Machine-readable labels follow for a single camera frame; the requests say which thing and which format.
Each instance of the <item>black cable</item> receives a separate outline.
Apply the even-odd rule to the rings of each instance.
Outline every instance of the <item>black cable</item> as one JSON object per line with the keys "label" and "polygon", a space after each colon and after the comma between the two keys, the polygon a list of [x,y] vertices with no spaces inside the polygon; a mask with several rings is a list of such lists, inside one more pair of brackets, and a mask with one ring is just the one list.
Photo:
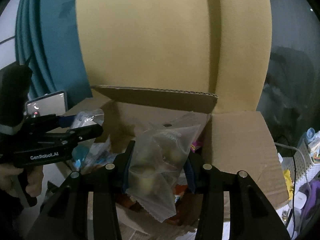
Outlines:
{"label": "black cable", "polygon": [[292,236],[291,236],[291,240],[293,238],[293,235],[294,235],[294,231],[295,231],[295,228],[296,228],[296,216],[294,214],[294,193],[295,193],[295,190],[296,190],[296,174],[297,174],[297,168],[296,168],[296,161],[294,159],[294,154],[293,154],[293,150],[291,150],[291,154],[292,154],[292,160],[293,160],[293,166],[294,166],[294,183],[293,183],[293,196],[292,196],[292,214],[293,214],[293,233],[292,233]]}
{"label": "black cable", "polygon": [[[285,135],[280,135],[279,137],[276,138],[275,142],[278,142],[278,140],[280,138],[284,138],[287,142],[288,142],[288,146],[290,146],[290,142],[289,140],[287,139],[287,137]],[[293,166],[294,166],[294,182],[293,182],[293,196],[292,196],[292,209],[290,210],[290,214],[288,216],[288,220],[287,220],[287,223],[285,225],[286,228],[288,228],[288,225],[290,223],[290,220],[291,220],[291,217],[293,215],[293,233],[292,233],[292,236],[290,238],[290,240],[292,240],[293,238],[293,235],[294,235],[294,231],[295,231],[295,228],[296,228],[296,216],[295,216],[295,213],[294,213],[294,193],[295,193],[295,190],[296,190],[296,175],[297,175],[297,167],[296,167],[296,161],[294,159],[294,153],[293,153],[293,150],[291,149],[291,156],[292,156],[292,160],[293,160]]]}
{"label": "black cable", "polygon": [[11,40],[14,39],[14,38],[15,38],[15,36],[12,36],[12,37],[7,38],[7,39],[5,39],[5,40],[3,40],[3,41],[0,41],[0,45],[6,43],[7,41],[11,41]]}

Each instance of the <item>smartphone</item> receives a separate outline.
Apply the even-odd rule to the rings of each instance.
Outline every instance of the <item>smartphone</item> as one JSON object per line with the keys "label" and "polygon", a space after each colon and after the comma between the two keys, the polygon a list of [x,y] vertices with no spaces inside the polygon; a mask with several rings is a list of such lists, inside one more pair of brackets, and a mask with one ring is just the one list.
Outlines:
{"label": "smartphone", "polygon": [[47,114],[63,115],[67,111],[66,93],[59,91],[28,101],[26,110],[32,117]]}

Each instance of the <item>yellow package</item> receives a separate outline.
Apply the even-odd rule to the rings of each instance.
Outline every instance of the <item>yellow package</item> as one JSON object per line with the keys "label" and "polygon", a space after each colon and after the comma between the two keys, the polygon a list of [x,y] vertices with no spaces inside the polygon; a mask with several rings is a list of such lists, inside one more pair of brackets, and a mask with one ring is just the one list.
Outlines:
{"label": "yellow package", "polygon": [[290,171],[289,170],[285,170],[283,171],[283,176],[285,179],[285,184],[287,185],[287,190],[289,193],[289,200],[292,200],[293,197],[293,184],[291,181],[291,177],[290,177]]}

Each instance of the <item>purple cloth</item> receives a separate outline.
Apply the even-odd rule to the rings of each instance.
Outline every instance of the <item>purple cloth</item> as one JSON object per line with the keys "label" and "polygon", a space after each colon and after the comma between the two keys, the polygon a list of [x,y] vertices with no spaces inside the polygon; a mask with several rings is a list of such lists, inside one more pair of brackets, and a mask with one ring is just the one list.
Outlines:
{"label": "purple cloth", "polygon": [[307,201],[301,210],[301,226],[300,232],[311,220],[314,213],[317,211],[320,205],[320,181],[318,179],[313,179],[310,181],[311,192],[309,187],[303,185],[300,191],[307,196]]}

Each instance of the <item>cardboard box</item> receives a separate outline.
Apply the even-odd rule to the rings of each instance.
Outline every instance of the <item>cardboard box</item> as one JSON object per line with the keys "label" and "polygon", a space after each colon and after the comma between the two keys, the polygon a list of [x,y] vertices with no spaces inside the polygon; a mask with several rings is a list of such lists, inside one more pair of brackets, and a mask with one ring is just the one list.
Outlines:
{"label": "cardboard box", "polygon": [[[273,139],[259,112],[213,114],[217,96],[210,93],[94,86],[94,98],[87,98],[66,115],[101,108],[104,132],[96,142],[111,138],[113,152],[123,152],[130,141],[148,129],[149,122],[164,123],[194,111],[202,126],[202,156],[221,171],[247,171],[275,209],[288,200],[281,165]],[[117,205],[119,221],[156,239],[175,239],[196,228],[201,195],[184,199],[183,226],[159,223],[150,215]],[[229,220],[229,199],[225,195],[225,220]]]}

